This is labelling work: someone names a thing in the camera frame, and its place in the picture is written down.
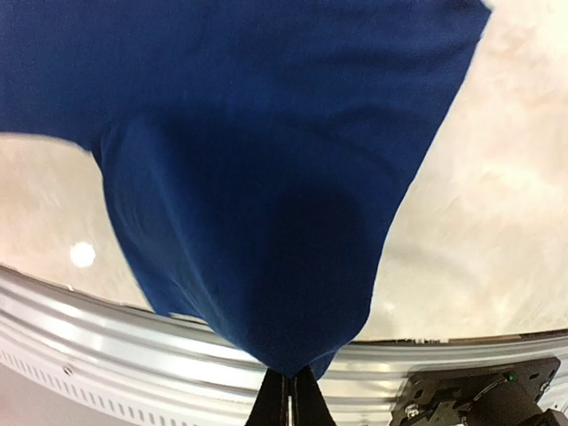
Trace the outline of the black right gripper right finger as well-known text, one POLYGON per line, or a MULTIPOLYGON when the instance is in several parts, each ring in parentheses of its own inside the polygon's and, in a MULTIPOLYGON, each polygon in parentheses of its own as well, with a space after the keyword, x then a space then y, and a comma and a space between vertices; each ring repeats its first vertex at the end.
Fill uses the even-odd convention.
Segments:
POLYGON ((289 382, 292 424, 296 426, 335 426, 317 380, 309 367, 304 367, 289 382))

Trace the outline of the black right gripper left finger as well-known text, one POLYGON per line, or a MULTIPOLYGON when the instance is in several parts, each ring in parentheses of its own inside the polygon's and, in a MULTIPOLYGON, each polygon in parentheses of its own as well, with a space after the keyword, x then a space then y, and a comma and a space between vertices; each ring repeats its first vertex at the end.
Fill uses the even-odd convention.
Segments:
POLYGON ((246 426, 288 425, 288 378, 268 369, 246 426))

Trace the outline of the solid blue garment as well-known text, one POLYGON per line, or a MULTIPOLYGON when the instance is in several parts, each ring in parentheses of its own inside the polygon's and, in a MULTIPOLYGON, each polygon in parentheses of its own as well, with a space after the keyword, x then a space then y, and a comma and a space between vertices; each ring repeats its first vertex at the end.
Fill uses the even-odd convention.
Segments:
POLYGON ((327 370, 490 17, 479 1, 4 1, 1 129, 91 152, 154 311, 327 370))

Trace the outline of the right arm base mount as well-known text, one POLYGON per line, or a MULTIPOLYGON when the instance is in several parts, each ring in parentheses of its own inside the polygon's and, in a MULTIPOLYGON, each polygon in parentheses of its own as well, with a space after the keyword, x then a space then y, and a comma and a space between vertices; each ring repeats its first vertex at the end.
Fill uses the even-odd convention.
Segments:
POLYGON ((392 425, 565 425, 566 414, 540 399, 561 361, 421 371, 410 376, 391 412, 392 425))

